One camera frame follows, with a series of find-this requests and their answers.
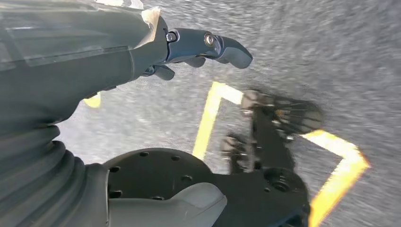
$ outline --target gray plastic cover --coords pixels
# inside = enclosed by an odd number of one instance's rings
[[[210,183],[192,185],[166,201],[109,200],[109,227],[212,227],[227,204]]]

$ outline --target black metal plate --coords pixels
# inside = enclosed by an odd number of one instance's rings
[[[111,170],[110,191],[119,198],[168,200],[193,184],[215,183],[205,163],[175,149],[136,150],[111,159],[104,166]]]

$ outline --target metal screw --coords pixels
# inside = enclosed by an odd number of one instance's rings
[[[252,111],[252,110],[243,109],[243,110],[242,110],[242,114],[243,114],[245,117],[250,117],[250,116],[252,116],[253,111]]]
[[[205,34],[205,44],[209,47],[212,47],[214,44],[214,37],[212,33]]]
[[[288,136],[286,137],[286,139],[287,139],[288,142],[290,142],[290,141],[293,141],[293,140],[294,140],[294,137],[293,137],[292,135],[288,135]]]
[[[169,32],[166,34],[166,40],[167,42],[174,42],[177,40],[177,36],[175,35],[174,32]]]
[[[279,121],[277,121],[277,120],[273,120],[273,121],[271,121],[273,124],[274,124],[274,126],[276,126],[276,127],[279,127],[280,125],[281,125],[281,123],[279,122]]]

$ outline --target gray pavement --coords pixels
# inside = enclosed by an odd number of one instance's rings
[[[61,139],[85,162],[105,162],[148,147],[191,152],[213,81],[312,100],[324,129],[357,146],[371,163],[323,227],[401,226],[401,2],[396,0],[150,0],[173,27],[208,29],[237,39],[254,55],[237,70],[207,61],[174,65],[169,82],[140,78],[102,94],[102,107],[80,104]],[[229,131],[246,134],[237,106],[223,101],[206,163]],[[315,195],[340,159],[302,138],[291,145],[297,172]]]

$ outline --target road marking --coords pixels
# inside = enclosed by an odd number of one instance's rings
[[[201,160],[205,157],[221,98],[239,105],[242,95],[243,93],[235,88],[213,82],[192,151],[195,157]],[[317,227],[370,166],[357,146],[333,134],[317,130],[302,137],[343,158],[311,202],[309,227]]]
[[[102,100],[100,98],[100,92],[98,92],[95,96],[91,98],[84,99],[84,103],[92,108],[99,108]]]

